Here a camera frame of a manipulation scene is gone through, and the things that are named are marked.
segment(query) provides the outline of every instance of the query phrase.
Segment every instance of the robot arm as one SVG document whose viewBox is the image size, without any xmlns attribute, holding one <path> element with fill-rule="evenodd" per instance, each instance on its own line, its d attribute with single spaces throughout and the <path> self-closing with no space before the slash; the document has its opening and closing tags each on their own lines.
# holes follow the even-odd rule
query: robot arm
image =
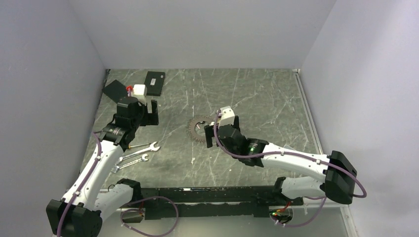
<svg viewBox="0 0 419 237">
<path fill-rule="evenodd" d="M 356 177 L 355 168 L 342 153 L 333 151 L 331 155 L 308 154 L 279 147 L 265 140 L 246 138 L 240 132 L 239 117 L 229 106 L 221 108 L 216 122 L 217 138 L 233 158 L 248 166 L 282 168 L 306 176 L 278 178 L 275 189 L 282 198 L 291 200 L 297 197 L 326 196 L 338 203 L 352 203 L 355 181 L 325 164 L 337 165 Z M 207 147 L 212 147 L 214 124 L 205 127 L 205 134 Z"/>
<path fill-rule="evenodd" d="M 128 179 L 120 180 L 110 192 L 99 192 L 111 168 L 135 138 L 139 126 L 159 124 L 157 102 L 151 101 L 152 112 L 148 113 L 145 94 L 144 85 L 135 85 L 132 96 L 124 96 L 118 101 L 112 122 L 98 137 L 100 153 L 96 146 L 69 191 L 61 200 L 49 202 L 46 212 L 55 235 L 60 229 L 61 236 L 65 237 L 97 236 L 103 221 L 115 210 L 127 202 L 142 199 L 140 183 Z"/>
</svg>

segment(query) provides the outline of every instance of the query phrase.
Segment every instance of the combination wrench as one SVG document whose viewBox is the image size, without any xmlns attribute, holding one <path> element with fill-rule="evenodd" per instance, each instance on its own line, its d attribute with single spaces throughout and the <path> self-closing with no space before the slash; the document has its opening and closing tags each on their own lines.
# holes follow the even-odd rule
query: combination wrench
<svg viewBox="0 0 419 237">
<path fill-rule="evenodd" d="M 136 157 L 136 156 L 141 155 L 141 154 L 146 153 L 146 152 L 156 152 L 156 151 L 158 151 L 158 150 L 160 149 L 160 147 L 154 147 L 154 145 L 155 145 L 156 143 L 157 143 L 157 142 L 153 142 L 153 143 L 152 143 L 152 144 L 150 144 L 150 146 L 149 146 L 149 147 L 147 147 L 147 148 L 144 148 L 144 149 L 142 149 L 142 150 L 136 151 L 136 152 L 131 153 L 131 154 L 126 155 L 126 156 L 119 157 L 119 159 L 118 159 L 118 161 L 116 162 L 116 164 L 115 164 L 115 165 L 118 165 L 118 164 L 120 164 L 120 163 L 124 162 L 125 160 L 127 160 L 127 159 L 129 159 L 129 158 L 131 158 L 131 157 Z"/>
<path fill-rule="evenodd" d="M 120 169 L 123 169 L 125 167 L 130 166 L 130 165 L 133 165 L 133 164 L 136 164 L 136 163 L 142 162 L 142 161 L 148 161 L 148 159 L 146 159 L 147 156 L 148 156 L 147 154 L 143 154 L 143 156 L 140 159 L 133 160 L 133 161 L 131 161 L 129 163 L 126 163 L 124 165 L 121 165 L 121 166 L 114 165 L 114 167 L 112 167 L 112 169 L 111 169 L 111 172 L 115 174 Z"/>
</svg>

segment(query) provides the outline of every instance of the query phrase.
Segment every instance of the marble surface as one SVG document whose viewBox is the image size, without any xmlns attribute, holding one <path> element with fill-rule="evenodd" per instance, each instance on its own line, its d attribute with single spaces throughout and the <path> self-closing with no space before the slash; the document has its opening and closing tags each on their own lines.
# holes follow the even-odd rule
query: marble surface
<svg viewBox="0 0 419 237">
<path fill-rule="evenodd" d="M 143 83 L 148 70 L 111 70 L 107 84 L 117 79 L 125 85 Z M 197 115 L 214 116 L 230 105 L 240 117 L 242 133 L 279 146 L 316 153 L 295 77 L 291 70 L 181 69 L 166 72 L 159 103 L 160 125 L 140 127 L 131 143 L 158 141 L 161 149 L 116 174 L 109 174 L 103 188 L 121 178 L 141 182 L 142 187 L 208 187 L 273 185 L 277 177 L 299 174 L 278 168 L 248 167 L 216 146 L 207 149 L 187 134 L 188 120 Z M 116 104 L 103 95 L 93 130 L 112 120 Z M 91 139 L 82 168 L 93 153 Z"/>
</svg>

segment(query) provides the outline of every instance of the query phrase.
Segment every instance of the wire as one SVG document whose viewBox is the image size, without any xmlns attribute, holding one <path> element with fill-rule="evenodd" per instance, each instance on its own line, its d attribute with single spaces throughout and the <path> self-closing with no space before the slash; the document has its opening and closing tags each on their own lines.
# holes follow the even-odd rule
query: wire
<svg viewBox="0 0 419 237">
<path fill-rule="evenodd" d="M 138 209 L 135 209 L 135 208 L 133 208 L 133 209 L 128 209 L 128 210 L 126 210 L 126 211 L 124 211 L 124 212 L 122 212 L 122 213 L 121 213 L 120 220 L 121 220 L 122 225 L 123 225 L 123 226 L 125 226 L 125 227 L 127 227 L 128 229 L 130 229 L 130 230 L 132 230 L 132 231 L 135 231 L 135 232 L 137 232 L 137 233 L 139 233 L 139 234 L 142 234 L 142 235 L 144 235 L 144 236 L 147 236 L 147 237 L 163 237 L 163 236 L 166 236 L 166 235 L 170 234 L 170 233 L 174 230 L 174 228 L 176 227 L 177 222 L 179 221 L 179 210 L 177 209 L 176 204 L 174 204 L 174 202 L 173 202 L 172 200 L 170 200 L 170 199 L 169 199 L 169 198 L 167 198 L 167 197 L 154 196 L 154 197 L 144 198 L 144 199 L 141 199 L 141 200 L 138 200 L 138 201 L 129 202 L 129 203 L 127 203 L 127 205 L 132 205 L 132 204 L 136 204 L 136 203 L 139 203 L 139 202 L 143 202 L 143 201 L 147 201 L 147 200 L 151 200 L 151 199 L 155 199 L 155 198 L 161 198 L 161 199 L 164 199 L 164 200 L 166 200 L 166 201 L 170 202 L 170 203 L 173 205 L 174 210 L 176 211 L 176 220 L 175 220 L 175 222 L 174 222 L 174 225 L 172 226 L 172 228 L 171 228 L 169 231 L 167 231 L 167 232 L 166 232 L 166 233 L 164 233 L 164 234 L 161 234 L 161 235 L 156 235 L 156 236 L 155 236 L 155 235 L 150 235 L 150 234 L 144 233 L 144 232 L 142 232 L 142 231 L 139 231 L 139 230 L 137 230 L 136 228 L 133 228 L 133 227 L 131 227 L 131 226 L 127 225 L 126 223 L 124 223 L 124 220 L 123 220 L 123 216 L 124 216 L 124 214 L 126 214 L 127 212 L 138 212 Z"/>
<path fill-rule="evenodd" d="M 99 138 L 96 136 L 96 134 L 93 133 L 93 132 L 92 132 L 92 134 L 93 134 L 93 136 L 96 140 L 96 144 L 97 144 L 97 156 L 100 157 L 100 155 L 102 154 L 102 145 L 100 144 Z M 99 163 L 99 159 L 96 157 L 94 159 L 93 165 L 90 167 L 90 170 L 87 172 L 86 176 L 80 182 L 80 185 L 77 187 L 77 189 L 73 193 L 73 196 L 71 197 L 70 201 L 67 203 L 67 205 L 66 205 L 66 207 L 63 211 L 63 214 L 60 217 L 60 221 L 58 222 L 57 237 L 61 237 L 61 230 L 63 228 L 64 219 L 65 219 L 65 216 L 67 215 L 68 210 L 70 209 L 71 204 L 73 204 L 74 200 L 77 197 L 76 192 L 80 192 L 80 190 L 82 190 L 83 186 L 86 184 L 87 180 L 90 178 L 91 174 L 93 173 L 93 170 L 96 168 L 98 163 Z"/>
<path fill-rule="evenodd" d="M 141 206 L 140 206 L 140 214 L 141 214 L 141 216 L 144 216 L 143 214 L 144 214 L 144 211 L 143 211 L 143 206 L 144 206 L 144 202 L 142 202 L 141 203 Z"/>
<path fill-rule="evenodd" d="M 283 227 L 293 228 L 293 227 L 302 227 L 302 226 L 308 225 L 310 222 L 312 222 L 314 219 L 316 219 L 316 217 L 320 214 L 320 211 L 322 210 L 323 206 L 325 205 L 325 202 L 326 202 L 326 197 L 323 198 L 323 201 L 320 204 L 319 209 L 317 209 L 316 213 L 314 213 L 314 215 L 310 219 L 308 219 L 308 221 L 306 221 L 304 223 L 301 223 L 301 224 L 297 224 L 297 225 L 285 225 L 285 224 L 283 224 Z"/>
<path fill-rule="evenodd" d="M 310 199 L 310 200 L 320 200 L 324 197 L 305 197 L 306 199 Z"/>
<path fill-rule="evenodd" d="M 221 142 L 220 142 L 220 139 L 218 138 L 218 136 L 217 136 L 217 120 L 218 120 L 218 116 L 221 114 L 221 112 L 220 112 L 220 110 L 218 110 L 217 112 L 216 112 L 216 116 L 215 116 L 215 120 L 214 120 L 214 137 L 215 137 L 215 141 L 217 142 L 217 145 L 225 152 L 225 153 L 227 153 L 228 155 L 230 155 L 230 156 L 232 156 L 232 157 L 235 157 L 235 158 L 240 158 L 240 159 L 250 159 L 250 158 L 258 158 L 258 157 L 261 157 L 261 156 L 266 156 L 266 155 L 276 155 L 276 154 L 284 154 L 284 155 L 291 155 L 291 156 L 296 156 L 296 157 L 301 157 L 301 158 L 304 158 L 304 159 L 308 159 L 308 160 L 311 160 L 311 161 L 313 161 L 313 162 L 316 162 L 317 161 L 317 159 L 315 159 L 315 158 L 313 158 L 313 157 L 309 157 L 309 156 L 306 156 L 306 155 L 303 155 L 303 154 L 300 154 L 300 153 L 297 153 L 297 152 L 280 152 L 280 151 L 275 151 L 275 152 L 264 152 L 264 153 L 260 153 L 260 154 L 254 154 L 254 155 L 248 155 L 248 156 L 242 156 L 242 155 L 236 155 L 236 154 L 233 154 L 233 153 L 231 153 L 231 152 L 229 152 L 227 149 L 225 149 L 225 147 L 221 144 Z M 341 171 L 341 172 L 343 172 L 344 174 L 346 174 L 347 176 L 349 176 L 353 181 L 355 181 L 355 183 L 359 186 L 359 188 L 361 189 L 361 191 L 362 191 L 362 194 L 361 195 L 359 195 L 359 194 L 353 194 L 352 196 L 353 197 L 355 197 L 355 198 L 366 198 L 367 197 L 367 191 L 365 190 L 365 188 L 364 188 L 364 186 L 361 184 L 361 182 L 359 182 L 359 180 L 353 175 L 353 174 L 351 174 L 350 172 L 348 172 L 347 170 L 345 170 L 345 169 L 343 169 L 343 168 L 341 168 L 341 167 L 339 167 L 339 166 L 337 166 L 337 165 L 335 165 L 335 164 L 332 164 L 332 163 L 329 163 L 329 162 L 326 162 L 326 161 L 320 161 L 320 164 L 325 164 L 325 165 L 328 165 L 328 166 L 330 166 L 330 167 L 332 167 L 332 168 L 334 168 L 334 169 L 337 169 L 337 170 L 339 170 L 339 171 Z"/>
<path fill-rule="evenodd" d="M 108 192 L 109 192 L 109 189 L 110 189 L 110 187 L 111 187 L 112 185 L 115 187 L 115 184 L 111 184 L 111 185 L 109 185 L 109 186 L 108 186 Z"/>
<path fill-rule="evenodd" d="M 281 223 L 284 226 L 284 224 L 286 224 L 286 223 L 288 223 L 288 222 L 290 222 L 292 220 L 292 216 L 282 215 L 281 213 L 279 215 L 276 214 L 276 215 L 269 215 L 269 216 L 270 216 L 271 220 L 275 223 L 275 225 L 277 225 L 278 223 Z M 277 216 L 282 216 L 282 217 L 283 216 L 287 216 L 287 219 L 279 221 L 276 218 Z"/>
<path fill-rule="evenodd" d="M 287 202 L 287 205 L 285 205 L 284 208 L 278 209 L 276 211 L 278 211 L 278 212 L 284 212 L 290 206 L 290 204 L 291 204 L 291 201 Z"/>
</svg>

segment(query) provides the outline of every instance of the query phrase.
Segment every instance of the purple cable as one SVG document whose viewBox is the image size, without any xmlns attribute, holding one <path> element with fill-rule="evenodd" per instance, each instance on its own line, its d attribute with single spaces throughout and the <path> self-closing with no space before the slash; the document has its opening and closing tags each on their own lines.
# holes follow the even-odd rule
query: purple cable
<svg viewBox="0 0 419 237">
<path fill-rule="evenodd" d="M 305 225 L 311 223 L 320 214 L 320 211 L 322 210 L 323 206 L 325 205 L 325 202 L 326 202 L 326 198 L 323 198 L 323 201 L 320 204 L 319 209 L 317 209 L 316 213 L 314 213 L 314 215 L 308 221 L 303 222 L 301 224 L 297 224 L 297 225 L 282 224 L 283 227 L 291 227 L 291 228 L 293 228 L 293 227 L 302 227 L 302 226 L 305 226 Z"/>
<path fill-rule="evenodd" d="M 257 157 L 266 156 L 266 155 L 277 155 L 277 154 L 278 155 L 281 155 L 282 154 L 280 151 L 277 151 L 277 152 L 264 152 L 264 153 L 260 153 L 260 154 L 254 154 L 254 155 L 249 155 L 249 156 L 242 156 L 242 155 L 236 155 L 236 154 L 233 154 L 233 153 L 229 152 L 227 149 L 225 149 L 225 147 L 223 147 L 223 145 L 220 142 L 220 139 L 217 136 L 217 120 L 218 120 L 218 116 L 219 115 L 220 115 L 220 111 L 217 111 L 216 117 L 215 117 L 215 120 L 214 120 L 214 137 L 215 137 L 215 141 L 217 142 L 218 146 L 225 153 L 227 153 L 229 156 L 232 156 L 232 157 L 235 157 L 235 158 L 240 158 L 240 159 L 250 159 L 250 158 L 257 158 Z M 301 158 L 305 158 L 305 159 L 309 159 L 309 160 L 311 160 L 313 162 L 316 162 L 317 161 L 317 159 L 315 159 L 313 157 L 309 157 L 309 156 L 306 156 L 306 155 L 303 155 L 303 154 L 300 154 L 300 153 L 296 153 L 296 152 L 283 152 L 283 154 L 285 154 L 285 155 L 291 155 L 291 156 L 296 156 L 296 157 L 301 157 Z M 329 163 L 329 162 L 325 162 L 325 161 L 322 161 L 321 160 L 320 161 L 320 164 L 325 164 L 325 165 L 328 165 L 328 166 L 330 166 L 332 168 L 335 168 L 335 169 L 343 172 L 347 176 L 349 176 L 351 179 L 353 179 L 355 181 L 355 183 L 359 186 L 359 188 L 362 191 L 362 194 L 361 195 L 359 195 L 359 194 L 353 194 L 352 195 L 353 197 L 355 197 L 355 198 L 357 198 L 357 197 L 358 198 L 365 198 L 365 197 L 367 197 L 367 191 L 365 190 L 364 186 L 361 184 L 361 182 L 359 182 L 359 180 L 353 174 L 351 174 L 347 170 L 345 170 L 345 169 L 343 169 L 343 168 L 341 168 L 341 167 L 339 167 L 339 166 L 337 166 L 335 164 Z"/>
<path fill-rule="evenodd" d="M 97 154 L 98 154 L 98 156 L 100 156 L 100 154 L 102 154 L 102 145 L 100 144 L 99 138 L 96 136 L 96 134 L 94 134 L 93 132 L 92 132 L 92 134 L 93 134 L 93 136 L 96 140 Z M 94 159 L 94 163 L 91 166 L 89 172 L 84 177 L 84 179 L 80 182 L 80 185 L 77 187 L 76 192 L 80 192 L 80 190 L 82 190 L 83 186 L 85 185 L 85 183 L 87 182 L 87 180 L 89 179 L 89 177 L 93 173 L 94 169 L 96 168 L 98 162 L 99 162 L 99 159 L 96 157 Z M 63 211 L 63 214 L 61 215 L 60 222 L 58 223 L 58 228 L 57 228 L 57 237 L 61 237 L 61 229 L 63 228 L 64 218 L 67 215 L 67 212 L 70 209 L 70 206 L 74 202 L 76 197 L 77 197 L 77 195 L 74 193 L 73 196 L 71 197 L 70 201 L 67 203 L 67 205 L 66 205 L 66 207 Z"/>
<path fill-rule="evenodd" d="M 173 227 L 172 227 L 172 228 L 171 228 L 168 232 L 166 232 L 166 233 L 164 233 L 164 234 L 161 234 L 161 235 L 157 235 L 157 236 L 155 236 L 155 235 L 150 235 L 150 234 L 144 233 L 144 232 L 142 232 L 142 231 L 137 230 L 136 228 L 133 228 L 133 227 L 131 227 L 131 226 L 129 226 L 129 225 L 127 225 L 127 224 L 125 224 L 125 223 L 124 223 L 124 221 L 123 221 L 123 216 L 124 216 L 124 214 L 125 214 L 125 213 L 127 213 L 127 212 L 130 212 L 130 211 L 135 211 L 135 212 L 138 212 L 138 209 L 128 209 L 128 210 L 126 210 L 126 211 L 122 212 L 122 213 L 121 213 L 121 217 L 120 217 L 122 225 L 123 225 L 123 226 L 125 226 L 125 227 L 127 227 L 127 228 L 128 228 L 128 229 L 130 229 L 130 230 L 133 230 L 133 231 L 135 231 L 135 232 L 137 232 L 137 233 L 139 233 L 139 234 L 142 234 L 142 235 L 144 235 L 144 236 L 147 236 L 147 237 L 163 237 L 163 236 L 166 236 L 166 235 L 170 234 L 170 233 L 174 230 L 174 228 L 176 227 L 177 222 L 179 221 L 179 210 L 177 209 L 176 204 L 174 204 L 174 202 L 173 202 L 172 200 L 170 200 L 169 198 L 167 198 L 167 197 L 162 197 L 162 196 L 154 196 L 154 197 L 144 198 L 144 199 L 141 199 L 141 200 L 138 200 L 138 201 L 129 202 L 129 203 L 127 203 L 126 205 L 132 205 L 132 204 L 136 204 L 136 203 L 139 203 L 139 202 L 143 202 L 143 201 L 147 201 L 147 200 L 150 200 L 150 199 L 155 199 L 155 198 L 161 198 L 161 199 L 164 199 L 164 200 L 166 200 L 166 201 L 170 202 L 170 203 L 173 205 L 174 210 L 176 211 L 176 220 L 175 220 L 175 222 L 174 222 Z"/>
<path fill-rule="evenodd" d="M 310 199 L 310 200 L 320 200 L 323 199 L 324 197 L 305 197 L 306 199 Z"/>
<path fill-rule="evenodd" d="M 304 223 L 297 224 L 297 225 L 288 225 L 288 224 L 282 224 L 281 223 L 283 227 L 291 227 L 291 228 L 302 227 L 302 226 L 305 226 L 305 225 L 311 223 L 314 219 L 316 219 L 316 217 L 320 214 L 320 211 L 323 209 L 323 206 L 325 205 L 326 197 L 313 197 L 313 198 L 308 198 L 308 199 L 313 199 L 313 200 L 323 199 L 323 201 L 321 202 L 321 204 L 319 206 L 319 209 L 317 209 L 316 213 L 314 213 L 314 215 L 308 221 L 306 221 Z M 271 215 L 269 215 L 269 217 L 271 218 L 272 221 L 275 222 L 275 225 L 276 225 L 277 224 L 276 220 L 273 219 Z"/>
</svg>

